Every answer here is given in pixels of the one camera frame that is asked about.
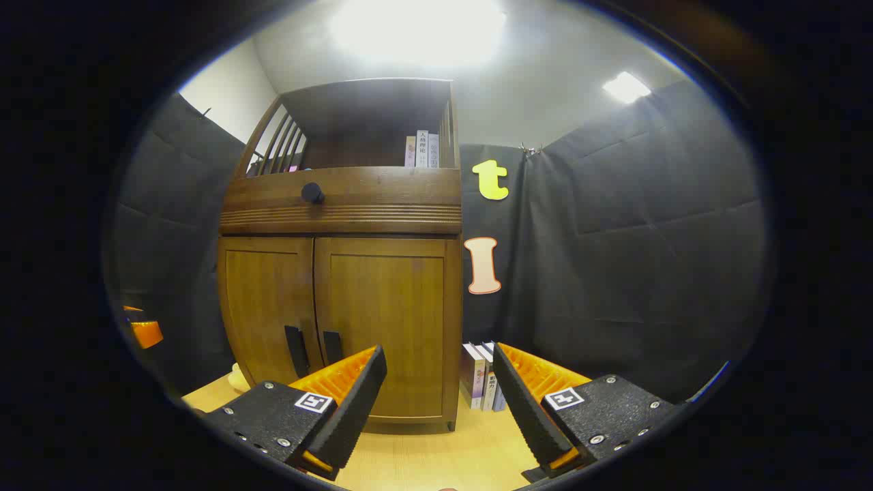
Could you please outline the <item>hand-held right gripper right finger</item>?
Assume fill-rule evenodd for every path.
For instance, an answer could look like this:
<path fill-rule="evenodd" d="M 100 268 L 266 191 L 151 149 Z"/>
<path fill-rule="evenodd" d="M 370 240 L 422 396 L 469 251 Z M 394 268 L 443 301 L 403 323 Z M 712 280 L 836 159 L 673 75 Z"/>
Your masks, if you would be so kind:
<path fill-rule="evenodd" d="M 645 441 L 682 409 L 617 375 L 589 378 L 502 342 L 493 367 L 537 467 L 554 479 Z"/>

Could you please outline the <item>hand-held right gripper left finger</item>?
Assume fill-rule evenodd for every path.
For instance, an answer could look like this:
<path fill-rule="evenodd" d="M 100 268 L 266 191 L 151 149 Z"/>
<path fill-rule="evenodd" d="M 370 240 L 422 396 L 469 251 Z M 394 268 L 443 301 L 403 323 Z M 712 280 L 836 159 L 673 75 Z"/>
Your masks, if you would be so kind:
<path fill-rule="evenodd" d="M 255 453 L 333 481 L 355 450 L 386 375 L 377 344 L 293 383 L 259 383 L 207 411 L 205 423 Z"/>

